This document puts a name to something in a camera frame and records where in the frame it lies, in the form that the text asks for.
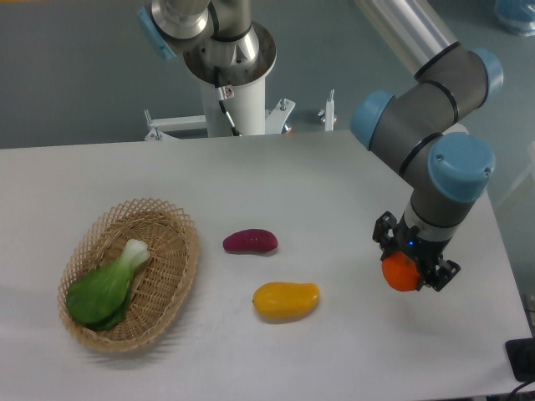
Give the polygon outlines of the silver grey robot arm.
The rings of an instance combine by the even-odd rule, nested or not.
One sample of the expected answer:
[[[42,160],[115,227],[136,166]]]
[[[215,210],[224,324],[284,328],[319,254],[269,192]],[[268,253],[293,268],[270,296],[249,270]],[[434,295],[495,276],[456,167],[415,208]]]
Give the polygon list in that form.
[[[354,137],[412,187],[401,218],[385,212],[372,238],[397,291],[440,291],[460,271],[443,252],[495,166],[490,146],[453,126],[502,86],[498,58],[468,51],[426,1],[362,1],[359,8],[414,76],[401,96],[370,94],[350,123]],[[265,110],[273,37],[248,1],[150,1],[140,26],[164,59],[181,55],[201,83],[211,137],[280,133]]]

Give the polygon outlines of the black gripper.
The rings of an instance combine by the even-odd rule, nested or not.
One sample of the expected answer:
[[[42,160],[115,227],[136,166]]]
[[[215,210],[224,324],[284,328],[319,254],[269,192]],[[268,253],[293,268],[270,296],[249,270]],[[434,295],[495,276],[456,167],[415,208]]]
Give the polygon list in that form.
[[[386,211],[374,224],[372,240],[381,250],[383,261],[400,249],[415,262],[420,273],[420,287],[440,292],[461,271],[459,264],[443,259],[443,251],[452,238],[451,227],[434,226],[415,212],[405,212],[398,222]]]

